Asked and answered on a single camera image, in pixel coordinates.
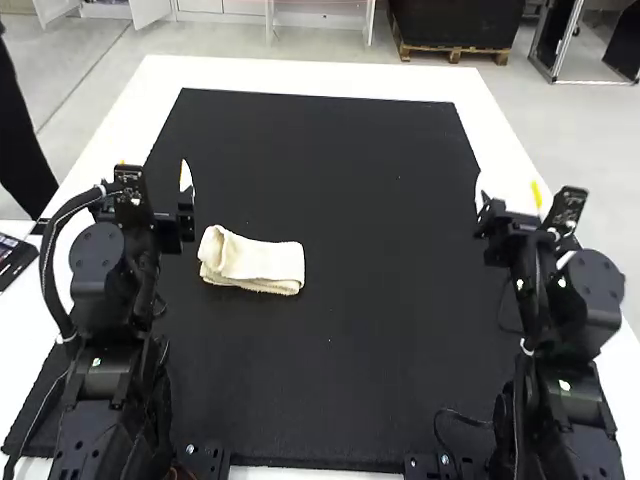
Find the white cabinet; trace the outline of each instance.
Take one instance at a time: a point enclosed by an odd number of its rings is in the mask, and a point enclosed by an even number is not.
[[[181,12],[222,13],[222,0],[178,0]]]
[[[371,45],[376,0],[33,0],[43,28],[79,9],[86,18],[130,18],[136,30],[156,20],[262,24],[360,30]]]
[[[82,14],[83,8],[86,8],[90,11],[93,9],[96,12],[100,12],[95,16],[108,18],[130,17],[133,19],[134,28],[139,30],[156,20],[166,17],[172,10],[171,0],[129,0],[129,3],[114,5],[98,2],[84,3],[82,0],[33,0],[33,4],[42,28],[45,28],[47,24],[69,13],[71,10],[80,8],[80,13]]]
[[[264,17],[264,0],[222,0],[222,2],[224,13]]]

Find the wooden pallet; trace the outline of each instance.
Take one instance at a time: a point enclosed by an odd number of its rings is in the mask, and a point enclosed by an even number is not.
[[[497,65],[503,67],[509,62],[510,48],[476,48],[476,47],[445,47],[445,46],[427,46],[427,45],[410,45],[405,43],[400,33],[400,27],[394,15],[388,9],[389,22],[391,23],[391,32],[398,47],[398,55],[403,62],[411,61],[412,52],[447,52],[449,54],[449,63],[456,64],[460,62],[463,53],[484,53],[493,55],[493,60]]]

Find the black box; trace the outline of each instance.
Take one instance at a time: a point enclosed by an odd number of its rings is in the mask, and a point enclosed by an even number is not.
[[[525,0],[389,0],[402,39],[432,47],[511,48]]]

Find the white table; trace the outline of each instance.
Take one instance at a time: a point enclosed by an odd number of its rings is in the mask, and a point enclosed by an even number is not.
[[[113,166],[119,160],[143,164],[183,87],[453,102],[481,169],[476,195],[478,206],[481,205],[479,190],[482,186],[491,196],[505,199],[511,210],[535,214],[530,188],[533,180],[541,186],[543,210],[551,206],[551,193],[475,69],[151,56],[143,61],[105,118],[47,207],[45,216],[51,216],[67,199],[90,188],[100,178],[112,179]],[[58,241],[54,268],[63,304],[68,309],[71,307],[68,288],[71,271],[67,253],[76,235],[90,222],[88,213],[77,215],[62,231]],[[37,243],[37,237],[30,239]],[[0,297],[0,368],[4,385],[0,410],[2,439],[57,334],[42,300],[37,277],[34,263]],[[25,342],[30,344],[28,353],[22,348]],[[640,346],[626,321],[604,347],[597,363],[618,425],[626,476],[640,478],[640,456],[634,448],[634,442],[640,439],[637,433],[640,432],[640,408],[637,407],[640,380],[636,370],[640,366]],[[494,398],[486,399],[488,404],[493,401]],[[46,478],[50,465],[49,460],[22,460],[18,464],[17,478]],[[234,467],[231,470],[232,480],[271,480],[272,476],[285,480],[288,477],[304,477],[304,480],[390,477],[373,473],[273,468]]]

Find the yellow tag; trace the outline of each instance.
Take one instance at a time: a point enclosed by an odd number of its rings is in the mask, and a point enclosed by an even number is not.
[[[533,191],[533,198],[536,201],[536,208],[540,210],[542,208],[542,194],[538,188],[538,182],[535,180],[531,182],[531,190]]]

